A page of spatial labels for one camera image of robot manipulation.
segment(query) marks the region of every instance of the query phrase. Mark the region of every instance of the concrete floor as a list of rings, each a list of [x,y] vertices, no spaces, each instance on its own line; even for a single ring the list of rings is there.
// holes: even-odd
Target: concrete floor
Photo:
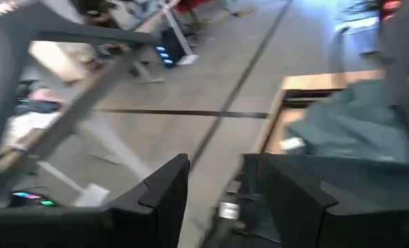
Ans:
[[[124,76],[120,85],[98,104],[101,108],[219,111],[236,87],[263,38],[272,28],[284,0],[251,0],[257,9],[247,16],[227,16],[212,3],[200,17],[218,19],[201,35],[190,66],[163,72],[165,83],[139,85]],[[329,56],[337,5],[334,1],[293,0],[270,43],[229,106],[234,112],[268,112],[285,76],[331,72]],[[346,70],[369,70],[376,64],[359,57],[346,40]],[[110,125],[152,170],[176,154],[193,156],[217,117],[151,114],[106,114]],[[212,207],[240,166],[241,154],[253,152],[264,119],[223,118],[197,161],[189,179],[188,205],[179,247],[197,247]],[[120,165],[85,154],[79,137],[64,142],[50,158],[81,185],[99,183],[117,197],[138,183]],[[59,200],[71,202],[76,193],[44,173],[35,185],[47,185]]]

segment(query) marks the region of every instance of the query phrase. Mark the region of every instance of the wooden tabletop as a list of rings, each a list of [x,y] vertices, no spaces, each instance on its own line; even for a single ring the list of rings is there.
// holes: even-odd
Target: wooden tabletop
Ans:
[[[278,112],[282,105],[282,100],[286,90],[328,90],[343,88],[336,84],[336,76],[338,74],[314,74],[304,76],[288,76],[284,78],[282,87],[277,91],[272,102],[271,110],[269,112],[269,119],[263,126],[260,135],[260,142],[255,146],[258,152],[265,147],[265,152],[272,154],[283,154],[280,147],[280,141],[285,138],[285,127],[293,121],[298,121],[304,118],[305,110],[303,109],[285,109],[281,111],[277,118]],[[347,72],[347,83],[354,83],[363,79],[382,79],[384,73],[378,70],[361,71],[361,72]]]
[[[22,147],[30,147],[38,141],[44,130],[33,129],[26,136],[20,138],[17,142],[18,145]],[[0,158],[0,172],[4,172],[9,168],[15,161],[19,160],[23,152],[21,150],[16,150],[11,147],[4,147],[1,150],[3,156]]]

